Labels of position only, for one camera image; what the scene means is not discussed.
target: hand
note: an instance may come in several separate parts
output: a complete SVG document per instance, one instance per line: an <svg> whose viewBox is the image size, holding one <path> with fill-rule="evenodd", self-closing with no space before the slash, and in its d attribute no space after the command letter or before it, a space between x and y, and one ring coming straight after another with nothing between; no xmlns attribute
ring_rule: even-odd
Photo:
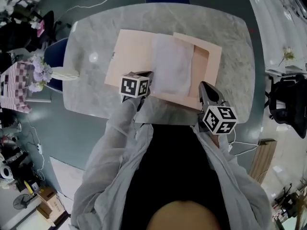
<svg viewBox="0 0 307 230"><path fill-rule="evenodd" d="M213 143L217 146L217 148L220 148L220 143L219 143L219 136L218 135L213 135L212 133L209 134L211 140Z"/></svg>

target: marble table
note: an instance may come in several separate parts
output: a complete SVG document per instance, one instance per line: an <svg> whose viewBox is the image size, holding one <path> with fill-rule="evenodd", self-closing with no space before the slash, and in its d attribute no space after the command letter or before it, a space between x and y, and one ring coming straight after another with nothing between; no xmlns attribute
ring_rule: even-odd
<svg viewBox="0 0 307 230"><path fill-rule="evenodd" d="M221 46L222 57L215 86L235 107L239 122L248 120L254 95L255 63L245 22L218 10L176 3L130 5L76 22L69 36L64 67L79 71L80 77L63 82L66 109L109 118L115 106L120 104L118 88L106 85L104 81L121 29L169 35L178 32ZM196 113L149 97L135 121L193 125L197 120Z"/></svg>

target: floor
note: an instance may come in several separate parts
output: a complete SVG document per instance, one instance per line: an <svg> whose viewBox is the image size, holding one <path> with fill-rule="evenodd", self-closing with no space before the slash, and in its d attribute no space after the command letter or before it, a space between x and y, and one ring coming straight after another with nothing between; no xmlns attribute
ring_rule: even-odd
<svg viewBox="0 0 307 230"><path fill-rule="evenodd" d="M92 6L103 1L42 0L39 8L42 14L53 10L55 17L59 18L67 9L73 6ZM242 18L248 26L256 66L255 94L249 120L245 124L240 124L236 127L236 140L257 143L262 125L264 106L264 62L260 34L249 0L190 0L190 2L194 5L210 7L236 15ZM101 6L91 9L73 9L63 15L61 21L72 24L91 14L135 3L144 3L144 0L109 0ZM67 36L69 36L69 30L65 29L60 32L58 39ZM29 120L31 125L36 127L40 143L42 144L45 157L43 172L46 177L46 182L60 190L50 165L49 157L54 157L67 164L84 169L94 144L104 133L106 120L67 111L63 105L62 95L49 89L44 89L42 92L35 94L34 97L51 98L52 102L31 103L32 112L28 116L18 114L23 124L23 131L20 138L26 144L26 149L29 151L35 167L39 169L42 166L43 159L37 152L35 146L30 144L37 143L38 140L34 129L29 126ZM232 152L238 153L248 148L250 148L249 145L235 144ZM250 170L254 153L255 151L245 153L238 157L239 163L247 171Z"/></svg>

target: purple flower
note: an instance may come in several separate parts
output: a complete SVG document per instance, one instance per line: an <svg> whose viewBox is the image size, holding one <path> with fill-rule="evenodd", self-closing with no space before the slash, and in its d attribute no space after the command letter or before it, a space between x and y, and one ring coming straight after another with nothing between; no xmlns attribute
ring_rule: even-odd
<svg viewBox="0 0 307 230"><path fill-rule="evenodd" d="M33 82L29 86L29 90L32 92L39 92L43 90L44 85L39 82Z"/></svg>
<svg viewBox="0 0 307 230"><path fill-rule="evenodd" d="M44 70L44 63L40 57L34 57L32 64L36 72L42 72Z"/></svg>
<svg viewBox="0 0 307 230"><path fill-rule="evenodd" d="M52 72L52 68L49 65L46 65L44 68L43 80L46 82L50 82L50 80L52 79Z"/></svg>
<svg viewBox="0 0 307 230"><path fill-rule="evenodd" d="M40 82L44 80L44 73L35 71L33 73L33 78L36 82Z"/></svg>

